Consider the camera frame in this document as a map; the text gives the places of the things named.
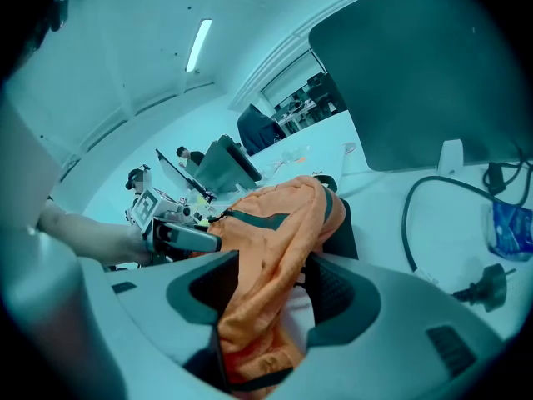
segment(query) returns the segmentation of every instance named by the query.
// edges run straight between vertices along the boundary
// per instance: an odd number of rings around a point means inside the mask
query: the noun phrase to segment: table surface
[[[356,149],[346,156],[338,153],[343,143]],[[310,171],[324,170],[339,185],[338,194],[351,207],[351,223],[359,257],[363,262],[411,273],[401,243],[401,213],[407,192],[418,179],[436,175],[436,170],[374,172],[366,163],[357,131],[348,111],[316,123],[252,157],[258,168],[279,158],[288,148],[311,146],[306,164],[289,164],[276,174],[272,184]],[[487,165],[466,166],[455,179],[483,189],[481,178]],[[505,172],[505,178],[513,173]],[[523,193],[526,170],[499,198],[517,202]],[[464,188],[443,182],[428,182],[415,192],[409,210],[408,238],[418,267],[429,273],[447,293],[467,288],[481,278],[484,267],[500,263],[507,271],[507,299],[503,307],[485,312],[481,305],[466,305],[502,337],[516,334],[533,298],[533,259],[510,262],[490,253],[484,238],[486,211],[490,202]],[[533,193],[526,208],[533,208]],[[309,310],[301,308],[300,313]]]

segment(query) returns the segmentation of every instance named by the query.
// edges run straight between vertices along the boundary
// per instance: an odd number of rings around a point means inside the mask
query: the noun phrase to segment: power plug
[[[483,269],[483,276],[470,287],[453,293],[453,297],[470,305],[482,303],[488,313],[501,307],[507,297],[507,276],[515,270],[505,272],[501,264],[490,265]]]
[[[506,190],[506,182],[503,179],[503,171],[501,170],[500,164],[490,162],[487,174],[489,177],[489,185],[487,188],[492,196],[500,194]]]

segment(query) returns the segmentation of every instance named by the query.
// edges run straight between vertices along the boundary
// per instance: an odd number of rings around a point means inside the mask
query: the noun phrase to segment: black jacket
[[[286,138],[279,124],[250,105],[237,121],[242,145],[252,156]]]

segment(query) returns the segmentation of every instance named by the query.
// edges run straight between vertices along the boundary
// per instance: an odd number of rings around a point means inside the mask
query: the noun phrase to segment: ceiling light
[[[212,19],[203,19],[202,23],[200,23],[200,28],[198,28],[197,37],[194,39],[191,54],[189,55],[189,60],[187,62],[187,69],[185,70],[188,73],[193,71],[197,64],[198,55],[202,50],[203,41],[206,39],[207,32],[209,31],[212,22]]]

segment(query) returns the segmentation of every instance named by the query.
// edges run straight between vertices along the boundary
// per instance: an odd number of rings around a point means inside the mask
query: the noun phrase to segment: orange cloth
[[[253,192],[231,207],[257,217],[289,214],[277,230],[235,217],[209,227],[208,232],[222,238],[222,250],[239,251],[238,286],[218,323],[231,383],[293,368],[303,359],[281,327],[280,313],[309,253],[320,251],[344,221],[346,209],[330,194],[333,206],[324,221],[324,187],[313,177],[296,177]],[[261,390],[260,397],[272,389]]]

